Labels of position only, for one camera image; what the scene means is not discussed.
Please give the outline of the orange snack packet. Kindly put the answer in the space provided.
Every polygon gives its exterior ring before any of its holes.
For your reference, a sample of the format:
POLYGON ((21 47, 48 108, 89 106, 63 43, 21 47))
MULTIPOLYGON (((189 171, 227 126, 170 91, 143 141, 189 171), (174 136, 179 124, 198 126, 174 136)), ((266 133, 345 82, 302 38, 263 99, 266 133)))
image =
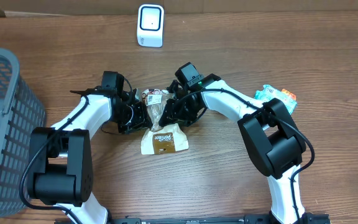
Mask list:
POLYGON ((296 95, 293 94, 292 92, 286 90, 286 89, 282 89, 282 93, 286 94, 287 96, 289 96, 291 99, 295 100, 296 101, 296 95))

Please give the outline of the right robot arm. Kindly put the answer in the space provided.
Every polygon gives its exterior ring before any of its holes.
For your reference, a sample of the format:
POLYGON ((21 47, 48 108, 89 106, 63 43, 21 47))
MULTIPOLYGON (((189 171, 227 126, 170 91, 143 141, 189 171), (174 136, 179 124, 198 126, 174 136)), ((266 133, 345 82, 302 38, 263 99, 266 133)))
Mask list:
POLYGON ((204 76, 188 62, 175 72, 167 88, 173 94, 159 120, 160 126, 190 126, 206 109, 217 111, 239 126, 250 160, 268 179, 270 214, 277 223, 303 223, 298 174, 306 138, 299 132, 284 102, 250 98, 215 74, 204 76))

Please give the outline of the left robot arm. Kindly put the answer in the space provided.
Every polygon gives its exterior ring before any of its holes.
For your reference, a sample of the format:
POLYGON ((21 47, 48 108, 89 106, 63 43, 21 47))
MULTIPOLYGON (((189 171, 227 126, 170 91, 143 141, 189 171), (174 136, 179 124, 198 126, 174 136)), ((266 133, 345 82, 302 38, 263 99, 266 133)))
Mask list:
POLYGON ((78 106, 50 128, 30 135, 29 163, 19 185, 22 202, 34 210, 60 210, 71 223, 112 223, 93 190, 91 138, 108 122, 119 134, 148 126, 145 105, 118 72, 105 71, 99 86, 79 91, 78 106))

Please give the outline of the light green snack bag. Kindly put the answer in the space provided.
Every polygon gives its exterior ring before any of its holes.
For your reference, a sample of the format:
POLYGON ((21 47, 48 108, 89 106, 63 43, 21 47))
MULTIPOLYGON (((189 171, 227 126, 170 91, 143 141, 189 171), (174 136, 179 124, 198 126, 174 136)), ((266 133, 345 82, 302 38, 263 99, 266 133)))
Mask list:
POLYGON ((290 114, 294 112, 294 110, 298 105, 297 101, 291 99, 289 96, 282 93, 281 90, 278 90, 271 85, 263 85, 263 88, 264 88, 263 90, 257 90, 255 92, 254 98, 256 100, 262 100, 264 102, 268 102, 273 98, 277 98, 285 104, 290 114))

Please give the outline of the brown pancake snack bag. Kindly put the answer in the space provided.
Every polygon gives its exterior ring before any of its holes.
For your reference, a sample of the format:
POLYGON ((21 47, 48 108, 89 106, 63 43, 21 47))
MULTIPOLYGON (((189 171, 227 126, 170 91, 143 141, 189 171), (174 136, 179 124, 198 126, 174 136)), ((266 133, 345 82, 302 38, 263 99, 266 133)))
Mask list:
POLYGON ((159 124, 167 101, 172 99, 173 94, 167 90, 146 89, 142 92, 142 101, 152 123, 141 140, 142 155, 175 153, 189 149, 187 136, 177 123, 159 124))

